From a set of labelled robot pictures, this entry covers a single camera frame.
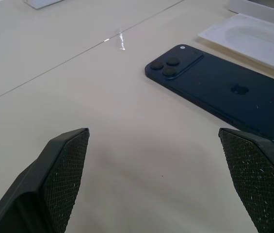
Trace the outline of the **dark blue smartphone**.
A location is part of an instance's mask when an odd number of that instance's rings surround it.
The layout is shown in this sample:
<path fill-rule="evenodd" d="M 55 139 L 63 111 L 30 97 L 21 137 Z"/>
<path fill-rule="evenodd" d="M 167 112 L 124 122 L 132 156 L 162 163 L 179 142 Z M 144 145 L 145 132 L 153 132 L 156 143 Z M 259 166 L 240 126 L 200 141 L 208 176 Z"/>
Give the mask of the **dark blue smartphone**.
<path fill-rule="evenodd" d="M 225 121 L 274 143 L 274 79 L 180 44 L 145 66 L 146 76 Z"/>

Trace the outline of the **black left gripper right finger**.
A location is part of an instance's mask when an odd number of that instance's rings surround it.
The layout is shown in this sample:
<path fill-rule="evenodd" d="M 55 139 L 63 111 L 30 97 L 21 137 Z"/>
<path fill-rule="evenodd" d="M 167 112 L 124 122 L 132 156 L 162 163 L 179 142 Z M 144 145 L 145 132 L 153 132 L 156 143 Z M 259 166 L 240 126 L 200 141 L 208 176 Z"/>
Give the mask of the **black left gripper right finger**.
<path fill-rule="evenodd" d="M 274 233 L 274 144 L 228 128 L 218 136 L 234 188 L 258 233 Z"/>

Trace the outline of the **white phone box base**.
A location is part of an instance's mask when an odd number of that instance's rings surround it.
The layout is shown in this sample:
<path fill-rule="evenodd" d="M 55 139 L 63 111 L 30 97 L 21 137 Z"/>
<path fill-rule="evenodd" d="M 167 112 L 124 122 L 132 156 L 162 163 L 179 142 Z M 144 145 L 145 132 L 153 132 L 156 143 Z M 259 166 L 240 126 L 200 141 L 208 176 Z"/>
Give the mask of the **white phone box base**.
<path fill-rule="evenodd" d="M 274 23 L 237 14 L 198 36 L 274 70 Z"/>

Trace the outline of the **white object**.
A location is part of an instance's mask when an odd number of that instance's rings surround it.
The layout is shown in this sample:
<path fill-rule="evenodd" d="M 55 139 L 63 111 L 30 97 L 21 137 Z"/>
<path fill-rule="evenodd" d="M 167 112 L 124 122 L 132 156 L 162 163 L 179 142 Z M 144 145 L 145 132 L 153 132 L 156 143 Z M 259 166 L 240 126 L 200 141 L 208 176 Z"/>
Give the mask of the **white object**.
<path fill-rule="evenodd" d="M 28 4 L 33 9 L 41 9 L 43 7 L 57 3 L 59 0 L 23 0 L 24 3 Z"/>

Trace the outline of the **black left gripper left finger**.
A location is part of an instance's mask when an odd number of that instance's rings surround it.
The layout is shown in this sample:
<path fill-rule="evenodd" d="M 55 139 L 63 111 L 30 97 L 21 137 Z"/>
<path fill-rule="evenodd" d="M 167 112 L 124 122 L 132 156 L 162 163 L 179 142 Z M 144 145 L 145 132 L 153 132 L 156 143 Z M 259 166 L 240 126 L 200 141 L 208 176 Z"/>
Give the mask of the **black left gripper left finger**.
<path fill-rule="evenodd" d="M 0 233 L 65 233 L 81 185 L 89 129 L 51 139 L 0 200 Z"/>

